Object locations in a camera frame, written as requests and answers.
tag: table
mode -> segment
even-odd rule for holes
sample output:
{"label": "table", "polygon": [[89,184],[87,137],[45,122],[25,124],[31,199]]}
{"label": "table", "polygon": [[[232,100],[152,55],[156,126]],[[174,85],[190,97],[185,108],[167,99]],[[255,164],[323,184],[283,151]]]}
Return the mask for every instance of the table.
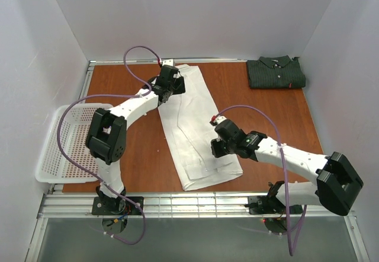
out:
{"label": "table", "polygon": [[[219,110],[235,105],[252,105],[266,113],[278,126],[283,142],[316,154],[322,149],[301,89],[252,90],[248,86],[245,62],[191,63],[202,71],[205,83]],[[143,79],[159,73],[158,65],[130,65]],[[123,65],[97,65],[94,68],[88,95],[135,94],[141,82],[134,79]],[[124,100],[101,97],[88,103],[119,105]],[[272,126],[258,113],[245,108],[225,112],[246,132],[256,130],[275,138]],[[239,158],[243,175],[229,182],[199,191],[267,191],[268,182],[283,180],[283,171],[274,165]],[[128,192],[183,191],[165,139],[158,110],[148,112],[128,129],[126,151],[121,159],[121,176]],[[290,182],[306,181],[290,173]],[[94,192],[98,181],[65,184],[64,193]]]}

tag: dark green shirt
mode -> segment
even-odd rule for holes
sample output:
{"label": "dark green shirt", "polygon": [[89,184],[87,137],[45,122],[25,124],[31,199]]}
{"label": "dark green shirt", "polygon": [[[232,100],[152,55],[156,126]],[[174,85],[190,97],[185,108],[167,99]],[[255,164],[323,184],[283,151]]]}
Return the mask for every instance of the dark green shirt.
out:
{"label": "dark green shirt", "polygon": [[306,77],[300,69],[298,57],[260,57],[248,60],[249,86],[251,88],[302,88]]}

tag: folded garment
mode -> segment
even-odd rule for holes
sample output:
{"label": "folded garment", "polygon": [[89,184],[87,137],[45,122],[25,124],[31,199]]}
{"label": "folded garment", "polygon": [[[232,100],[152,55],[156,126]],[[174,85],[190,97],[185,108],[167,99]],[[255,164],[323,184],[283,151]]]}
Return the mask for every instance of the folded garment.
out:
{"label": "folded garment", "polygon": [[236,155],[215,158],[210,142],[217,137],[209,124],[217,107],[198,66],[178,66],[186,92],[159,106],[163,130],[183,190],[196,190],[242,175]]}
{"label": "folded garment", "polygon": [[246,62],[250,88],[302,88],[306,77],[298,57],[260,57]]}

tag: metal frame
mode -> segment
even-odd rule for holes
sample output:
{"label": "metal frame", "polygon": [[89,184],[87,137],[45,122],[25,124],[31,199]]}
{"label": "metal frame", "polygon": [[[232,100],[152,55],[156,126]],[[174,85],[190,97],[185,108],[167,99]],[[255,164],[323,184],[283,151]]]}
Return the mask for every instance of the metal frame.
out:
{"label": "metal frame", "polygon": [[[156,60],[128,60],[130,64],[156,63]],[[240,59],[175,59],[176,63],[206,62],[245,62]],[[95,65],[120,65],[123,61],[90,61],[80,98],[87,95]],[[96,194],[63,194],[62,184],[53,184],[49,194],[45,195],[26,262],[36,261],[43,242],[49,218],[107,218],[110,216],[92,216],[92,202]],[[143,196],[144,211],[147,218],[262,218],[263,215],[250,215],[244,204],[248,196],[263,196],[266,193],[250,192],[182,192],[182,193],[128,193],[128,196]],[[265,218],[275,215],[264,215]],[[320,206],[309,206],[306,216],[336,216]],[[345,217],[353,248],[358,261],[369,261],[361,233],[356,224],[355,212],[352,210]]]}

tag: white wall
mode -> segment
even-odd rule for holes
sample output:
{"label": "white wall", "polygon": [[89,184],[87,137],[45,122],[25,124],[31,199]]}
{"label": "white wall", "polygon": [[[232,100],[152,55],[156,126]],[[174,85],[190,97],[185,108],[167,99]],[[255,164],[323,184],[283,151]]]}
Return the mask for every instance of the white wall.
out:
{"label": "white wall", "polygon": [[[87,59],[300,55],[330,0],[57,0]],[[152,58],[144,51],[130,58]]]}
{"label": "white wall", "polygon": [[300,59],[324,151],[343,152],[363,179],[354,209],[379,261],[379,0],[332,0]]}
{"label": "white wall", "polygon": [[34,170],[56,108],[87,60],[56,0],[0,0],[0,261],[24,261],[46,186]]}

